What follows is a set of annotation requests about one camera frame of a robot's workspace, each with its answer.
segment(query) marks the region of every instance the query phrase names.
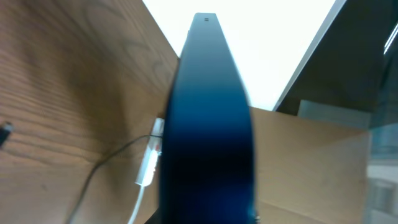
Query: wooden surface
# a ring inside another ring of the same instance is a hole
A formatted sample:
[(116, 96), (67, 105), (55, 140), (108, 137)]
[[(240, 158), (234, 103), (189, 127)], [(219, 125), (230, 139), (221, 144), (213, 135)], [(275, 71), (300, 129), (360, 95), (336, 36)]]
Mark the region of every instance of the wooden surface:
[[(63, 223), (94, 162), (150, 132), (177, 56), (140, 0), (0, 0), (0, 29), (0, 220)], [(145, 143), (100, 170), (77, 223), (129, 217)]]
[(361, 223), (369, 133), (253, 109), (263, 223)]

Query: dark blue device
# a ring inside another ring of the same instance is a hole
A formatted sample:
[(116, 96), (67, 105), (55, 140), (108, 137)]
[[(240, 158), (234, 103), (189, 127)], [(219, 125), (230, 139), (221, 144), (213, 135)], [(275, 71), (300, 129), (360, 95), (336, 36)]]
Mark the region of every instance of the dark blue device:
[(162, 224), (254, 223), (254, 149), (243, 85), (216, 14), (195, 14), (167, 106)]

